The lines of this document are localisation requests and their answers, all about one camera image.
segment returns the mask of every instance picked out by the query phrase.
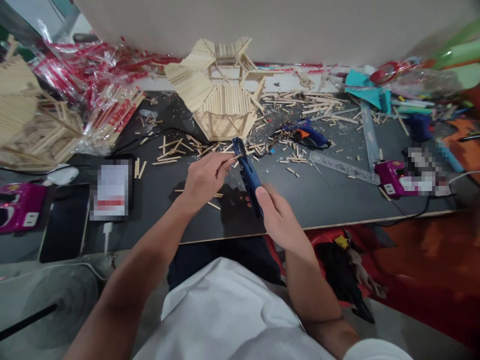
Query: smartphone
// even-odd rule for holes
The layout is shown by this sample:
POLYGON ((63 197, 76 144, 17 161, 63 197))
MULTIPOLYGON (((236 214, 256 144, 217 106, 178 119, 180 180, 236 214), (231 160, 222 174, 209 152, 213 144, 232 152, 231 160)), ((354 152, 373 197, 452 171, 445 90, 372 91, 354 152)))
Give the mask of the smartphone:
POLYGON ((52 263, 80 256, 87 230, 90 184, 59 186, 41 242, 38 261, 52 263))
POLYGON ((130 215, 135 160, 132 154, 122 154, 97 161, 90 180, 91 222, 120 222, 130 215))

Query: ruler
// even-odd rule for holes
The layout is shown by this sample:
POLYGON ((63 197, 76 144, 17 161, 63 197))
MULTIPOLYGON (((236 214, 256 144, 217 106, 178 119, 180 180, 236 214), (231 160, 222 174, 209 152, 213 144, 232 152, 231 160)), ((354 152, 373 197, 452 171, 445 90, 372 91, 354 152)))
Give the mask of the ruler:
POLYGON ((380 185, 380 177, 376 173, 368 172, 359 167, 347 164, 346 162, 323 155, 319 150, 310 152, 310 161, 353 176, 356 179, 366 181, 367 183, 380 185))
POLYGON ((370 172, 375 170, 375 164, 380 159, 380 149, 375 136, 374 122, 372 120, 372 110, 365 100, 360 100, 361 120, 363 122, 363 136, 365 136, 366 154, 368 156, 368 167, 370 172))

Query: dark pants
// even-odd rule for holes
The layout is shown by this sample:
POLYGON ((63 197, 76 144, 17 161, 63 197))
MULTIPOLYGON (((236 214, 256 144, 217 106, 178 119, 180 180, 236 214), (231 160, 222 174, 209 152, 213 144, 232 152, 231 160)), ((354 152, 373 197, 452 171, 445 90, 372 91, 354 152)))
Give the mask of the dark pants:
POLYGON ((170 291, 219 257, 238 262, 272 284, 285 286, 264 237, 253 236, 180 244, 166 277, 170 291))

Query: black desk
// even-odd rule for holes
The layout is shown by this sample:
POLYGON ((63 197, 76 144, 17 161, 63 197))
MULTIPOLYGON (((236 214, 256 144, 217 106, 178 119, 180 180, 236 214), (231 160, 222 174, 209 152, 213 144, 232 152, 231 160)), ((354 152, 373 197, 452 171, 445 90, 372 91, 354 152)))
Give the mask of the black desk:
MULTIPOLYGON (((156 127, 165 129, 178 127, 201 139, 203 134, 197 127, 191 113, 186 109, 177 95, 156 94, 158 104, 150 106, 147 101, 141 105, 142 109, 159 112, 159 120, 164 123, 156 127)), ((280 109, 270 110, 267 107, 266 119, 273 119, 271 123, 250 134, 252 143, 268 141, 274 129, 285 119, 286 113, 280 109)), ((301 106, 292 110, 299 119, 301 106)), ((329 123, 317 121, 315 125, 328 139, 332 139, 336 146, 325 151, 325 154, 352 165, 368 169, 367 152, 362 130, 356 131, 358 125, 337 123, 329 127, 329 123)), ((119 145, 127 144, 138 137, 135 135, 141 128, 140 120, 135 116, 122 132, 119 145)), ((389 119, 386 123, 375 126, 377 142, 383 150, 383 157, 390 160, 402 160, 401 150, 411 144, 397 120, 389 119)), ((182 136, 176 130, 166 133, 167 142, 179 139, 182 136)), ((135 180, 134 209, 130 220, 113 225, 109 238, 109 249, 131 249, 140 237, 164 214, 179 193, 174 189, 183 189, 187 178, 188 166, 195 160, 194 156, 185 155, 176 163, 152 166, 159 154, 158 147, 163 144, 163 136, 146 142, 136 148, 133 153, 147 166, 141 180, 135 180)), ((253 160, 255 169, 263 182, 273 184, 278 192, 290 203, 298 221, 304 229, 332 227, 340 224, 370 223, 380 220, 414 215, 421 212, 426 204, 426 197, 404 197, 395 202, 383 198, 376 186, 357 179, 350 179, 335 170, 318 165, 326 182, 317 169, 308 164, 278 163, 280 157, 291 156, 290 150, 282 152, 285 145, 277 145, 275 153, 264 156, 259 162, 253 160), (286 170, 289 167, 295 170, 300 178, 286 170)), ((86 155, 75 155, 71 164, 85 164, 90 159, 86 155)), ((213 203, 221 207, 221 211, 206 205, 193 218, 185 230, 182 243, 218 240, 224 238, 243 237, 265 233, 263 222, 257 220, 253 211, 240 198, 243 195, 243 183, 239 173, 240 167, 232 169, 224 187, 220 190, 222 198, 215 198, 213 203)), ((2 172, 4 180, 0 185, 13 181, 25 181, 22 176, 2 172)), ((81 169, 76 182, 88 181, 88 171, 81 169)), ((430 201, 428 214, 443 214, 455 209, 452 199, 438 198, 430 201)), ((100 253, 103 251, 104 235, 102 226, 92 224, 89 229, 88 241, 85 244, 85 253, 100 253)), ((41 230, 26 234, 24 237, 12 235, 0 236, 0 263, 11 263, 26 260, 35 260, 42 238, 41 230)))

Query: white shirt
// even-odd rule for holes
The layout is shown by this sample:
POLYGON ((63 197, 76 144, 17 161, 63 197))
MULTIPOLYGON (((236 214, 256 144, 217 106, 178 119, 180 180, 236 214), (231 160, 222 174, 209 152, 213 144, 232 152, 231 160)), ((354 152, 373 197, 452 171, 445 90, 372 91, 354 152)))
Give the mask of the white shirt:
MULTIPOLYGON (((150 359, 334 360, 305 333, 287 289, 223 257, 166 296, 160 326, 134 357, 150 359)), ((343 359, 412 360, 378 339, 358 342, 343 359)))

